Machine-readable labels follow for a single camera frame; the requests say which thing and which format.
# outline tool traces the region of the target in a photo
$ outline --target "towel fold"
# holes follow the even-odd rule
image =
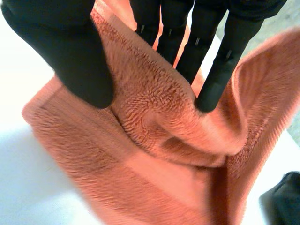
[[[54,77],[23,110],[35,136],[109,225],[240,224],[300,101],[300,30],[245,57],[216,110],[204,114],[194,106],[200,75],[193,91],[105,3],[92,17],[115,100],[93,108]]]

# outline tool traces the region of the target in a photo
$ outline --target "gray floor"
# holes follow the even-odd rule
[[[224,35],[224,25],[227,15],[228,14],[226,14],[218,27],[217,36],[219,38],[222,38]],[[300,0],[288,0],[277,16],[265,20],[261,30],[249,42],[244,55],[274,34],[293,26],[300,26]],[[288,132],[300,146],[300,111],[288,128]]]

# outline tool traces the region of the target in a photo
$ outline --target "white table surface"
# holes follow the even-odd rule
[[[21,116],[23,106],[53,76],[52,69],[2,14],[0,28],[0,225],[103,224]],[[203,62],[204,74],[219,45],[215,38]],[[268,224],[258,199],[285,173],[300,170],[299,158],[299,147],[285,131],[251,190],[243,225]]]

